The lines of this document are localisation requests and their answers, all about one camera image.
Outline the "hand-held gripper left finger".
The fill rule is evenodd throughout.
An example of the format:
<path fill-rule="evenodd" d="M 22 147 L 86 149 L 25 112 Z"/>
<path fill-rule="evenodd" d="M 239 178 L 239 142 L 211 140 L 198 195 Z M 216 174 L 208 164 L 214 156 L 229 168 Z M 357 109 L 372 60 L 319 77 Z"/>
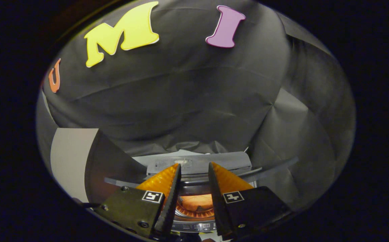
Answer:
<path fill-rule="evenodd" d="M 122 186 L 94 212 L 138 236 L 169 237 L 181 176 L 181 165 L 173 164 L 135 188 Z"/>

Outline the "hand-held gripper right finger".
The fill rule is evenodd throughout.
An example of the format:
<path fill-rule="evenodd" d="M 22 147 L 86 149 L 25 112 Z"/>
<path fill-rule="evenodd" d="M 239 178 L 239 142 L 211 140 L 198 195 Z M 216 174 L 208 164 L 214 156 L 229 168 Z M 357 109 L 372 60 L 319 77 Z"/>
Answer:
<path fill-rule="evenodd" d="M 254 188 L 224 167 L 208 170 L 216 231 L 224 240 L 241 240 L 277 227 L 293 210 L 268 187 Z"/>

